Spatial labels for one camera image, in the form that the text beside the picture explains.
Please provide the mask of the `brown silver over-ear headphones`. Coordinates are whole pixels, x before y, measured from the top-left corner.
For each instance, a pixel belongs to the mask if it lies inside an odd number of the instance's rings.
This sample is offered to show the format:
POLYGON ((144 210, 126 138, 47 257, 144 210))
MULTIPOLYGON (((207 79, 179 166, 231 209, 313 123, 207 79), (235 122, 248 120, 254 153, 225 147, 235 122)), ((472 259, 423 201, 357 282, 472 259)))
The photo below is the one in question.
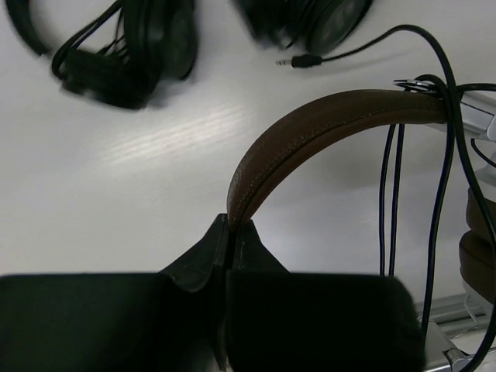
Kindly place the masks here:
POLYGON ((227 198, 230 230, 237 234, 290 173, 326 147, 378 126, 448 118, 445 100, 392 90, 345 91, 295 109, 268 128, 236 168, 227 198))

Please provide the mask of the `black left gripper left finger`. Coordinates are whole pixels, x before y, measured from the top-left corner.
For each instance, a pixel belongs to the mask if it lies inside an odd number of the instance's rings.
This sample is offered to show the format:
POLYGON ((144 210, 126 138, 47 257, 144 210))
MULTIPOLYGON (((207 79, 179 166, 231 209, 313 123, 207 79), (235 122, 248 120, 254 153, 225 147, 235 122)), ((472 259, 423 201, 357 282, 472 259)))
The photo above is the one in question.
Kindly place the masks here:
POLYGON ((3 371, 216 371, 209 294, 228 229, 151 273, 12 274, 1 279, 3 371))

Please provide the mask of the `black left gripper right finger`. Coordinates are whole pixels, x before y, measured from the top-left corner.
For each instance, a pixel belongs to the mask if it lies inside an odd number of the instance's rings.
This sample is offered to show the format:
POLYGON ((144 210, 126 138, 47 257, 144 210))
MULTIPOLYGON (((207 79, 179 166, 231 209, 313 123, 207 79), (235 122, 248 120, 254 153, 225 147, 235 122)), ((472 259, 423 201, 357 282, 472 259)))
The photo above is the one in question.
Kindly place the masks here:
POLYGON ((421 371, 423 335, 395 277, 291 273, 253 224, 226 276, 226 351, 235 371, 421 371))

